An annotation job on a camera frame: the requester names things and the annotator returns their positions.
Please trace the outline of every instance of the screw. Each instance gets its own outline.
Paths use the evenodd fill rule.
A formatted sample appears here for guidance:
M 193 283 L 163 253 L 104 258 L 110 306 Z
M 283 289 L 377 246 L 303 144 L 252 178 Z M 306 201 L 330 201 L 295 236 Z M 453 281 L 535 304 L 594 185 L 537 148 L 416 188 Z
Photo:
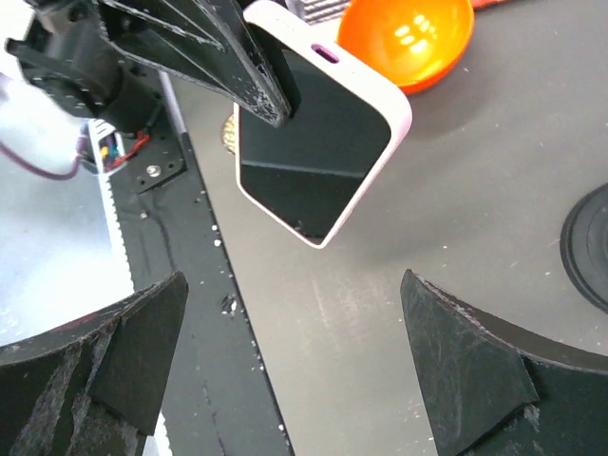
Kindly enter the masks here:
M 151 164 L 147 168 L 145 168 L 145 172 L 148 173 L 148 176 L 151 178 L 157 178 L 161 175 L 161 167 L 157 164 Z

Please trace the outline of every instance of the black plastic part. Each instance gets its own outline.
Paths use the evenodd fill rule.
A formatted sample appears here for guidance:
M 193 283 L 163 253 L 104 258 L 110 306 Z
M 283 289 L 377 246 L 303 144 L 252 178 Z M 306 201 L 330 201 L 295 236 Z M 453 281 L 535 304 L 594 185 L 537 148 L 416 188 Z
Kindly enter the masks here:
M 134 196 L 127 174 L 110 178 L 136 287 L 178 269 L 191 284 L 162 404 L 171 448 L 293 455 L 187 134 L 180 142 L 187 169 L 166 185 Z
M 608 184 L 574 206 L 563 224 L 560 247 L 572 283 L 608 313 Z
M 183 276 L 180 280 L 185 285 Z M 147 306 L 125 311 L 91 383 L 89 394 L 94 400 L 146 435 L 154 435 L 161 412 L 171 369 L 171 363 L 162 360 L 173 358 L 186 297 L 185 286 L 164 288 L 155 291 Z M 124 375 L 126 365 L 137 378 Z
M 482 312 L 412 271 L 401 299 L 439 456 L 605 454 L 607 357 Z
M 0 454 L 141 455 L 150 428 L 138 425 L 158 419 L 186 296 L 183 275 L 170 275 L 113 306 L 0 348 Z M 110 379 L 100 370 L 107 365 L 122 374 L 114 388 L 137 389 L 136 397 L 145 398 L 123 404 L 120 417 L 102 405 L 113 404 L 108 391 L 98 400 L 90 396 L 91 385 Z
M 56 35 L 34 19 L 26 39 L 8 40 L 6 49 L 19 60 L 26 79 L 73 116 L 104 119 L 133 133 L 150 122 L 160 105 L 90 21 L 81 20 L 65 35 Z
M 93 0 L 98 29 L 127 57 L 223 94 L 279 126 L 289 94 L 234 0 Z
M 121 80 L 113 100 L 100 113 L 102 119 L 116 129 L 134 133 L 153 121 L 161 102 L 150 87 L 143 84 L 126 67 L 120 67 Z

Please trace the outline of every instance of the red wire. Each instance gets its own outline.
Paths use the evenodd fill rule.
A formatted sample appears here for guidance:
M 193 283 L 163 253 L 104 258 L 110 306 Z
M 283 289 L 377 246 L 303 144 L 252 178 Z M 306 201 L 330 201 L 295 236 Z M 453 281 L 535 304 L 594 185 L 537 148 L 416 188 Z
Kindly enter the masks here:
M 137 137 L 138 140 L 133 144 L 129 153 L 126 154 L 124 157 L 120 157 L 119 159 L 114 161 L 114 163 L 112 163 L 112 169 L 116 168 L 117 166 L 120 166 L 124 162 L 128 162 L 129 160 L 131 160 L 137 155 L 140 149 L 150 141 L 150 135 L 144 135 L 141 131 L 138 132 Z

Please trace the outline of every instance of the smartphone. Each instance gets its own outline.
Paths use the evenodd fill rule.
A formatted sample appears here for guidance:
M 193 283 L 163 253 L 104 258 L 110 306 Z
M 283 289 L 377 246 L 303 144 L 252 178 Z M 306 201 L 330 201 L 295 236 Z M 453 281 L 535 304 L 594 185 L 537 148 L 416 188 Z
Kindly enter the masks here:
M 308 245 L 328 245 L 411 125 L 403 92 L 271 0 L 244 11 L 273 39 L 298 92 L 279 128 L 235 106 L 237 185 Z

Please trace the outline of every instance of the white phone case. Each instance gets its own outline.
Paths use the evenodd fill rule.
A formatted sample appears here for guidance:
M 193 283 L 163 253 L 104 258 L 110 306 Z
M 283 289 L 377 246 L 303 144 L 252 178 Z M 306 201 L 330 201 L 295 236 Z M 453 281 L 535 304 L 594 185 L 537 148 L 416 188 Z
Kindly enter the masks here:
M 277 223 L 315 249 L 328 245 L 338 230 L 342 227 L 357 202 L 370 187 L 376 176 L 389 160 L 392 153 L 406 137 L 411 126 L 411 107 L 408 99 L 399 87 L 393 84 L 369 66 L 350 55 L 323 34 L 315 31 L 295 15 L 271 0 L 258 0 L 244 11 L 245 21 L 264 29 L 278 41 L 299 54 L 305 60 L 323 71 L 358 98 L 378 111 L 390 128 L 390 140 L 378 161 L 373 165 L 368 175 L 356 190 L 348 205 L 337 219 L 335 225 L 319 244 L 310 242 L 294 228 L 285 223 L 256 199 L 249 195 L 240 181 L 240 156 L 237 143 L 237 185 L 239 190 L 262 211 L 271 216 Z M 322 54 L 337 60 L 333 63 Z M 235 104 L 235 130 L 238 132 L 239 107 Z

